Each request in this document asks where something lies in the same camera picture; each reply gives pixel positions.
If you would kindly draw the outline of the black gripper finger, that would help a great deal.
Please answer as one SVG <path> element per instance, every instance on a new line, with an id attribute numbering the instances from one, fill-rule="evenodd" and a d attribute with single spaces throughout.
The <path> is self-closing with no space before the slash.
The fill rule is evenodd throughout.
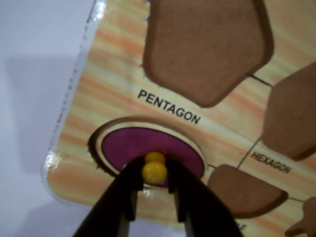
<path id="1" fill-rule="evenodd" d="M 187 237 L 238 237 L 240 229 L 222 201 L 188 168 L 169 159 L 168 191 Z"/>
<path id="2" fill-rule="evenodd" d="M 75 237 L 127 237 L 143 189 L 144 158 L 135 158 L 114 179 L 83 220 Z"/>

